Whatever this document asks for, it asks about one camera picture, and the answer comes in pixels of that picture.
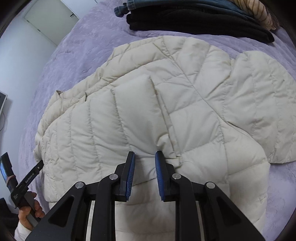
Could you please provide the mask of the person's left hand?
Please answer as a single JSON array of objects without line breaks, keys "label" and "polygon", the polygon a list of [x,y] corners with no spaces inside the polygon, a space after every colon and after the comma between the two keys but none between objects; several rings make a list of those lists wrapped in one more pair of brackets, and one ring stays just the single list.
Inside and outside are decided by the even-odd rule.
[{"label": "person's left hand", "polygon": [[[38,218],[43,218],[45,216],[45,213],[43,211],[43,208],[40,206],[39,202],[37,200],[34,200],[34,209],[35,209],[35,216]],[[24,206],[19,209],[18,212],[18,218],[19,222],[22,226],[24,226],[26,229],[32,231],[33,226],[28,221],[27,216],[30,214],[31,208],[29,206]]]}]

